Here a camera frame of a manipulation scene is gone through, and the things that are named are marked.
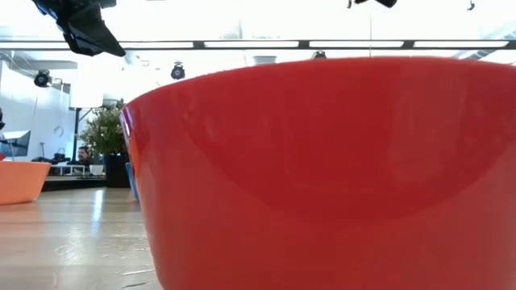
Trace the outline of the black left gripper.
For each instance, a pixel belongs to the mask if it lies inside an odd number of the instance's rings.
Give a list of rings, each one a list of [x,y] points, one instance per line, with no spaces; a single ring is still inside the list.
[[[113,56],[126,55],[102,18],[102,10],[115,7],[117,0],[63,0],[58,3],[58,23],[72,52],[85,56],[103,52]]]

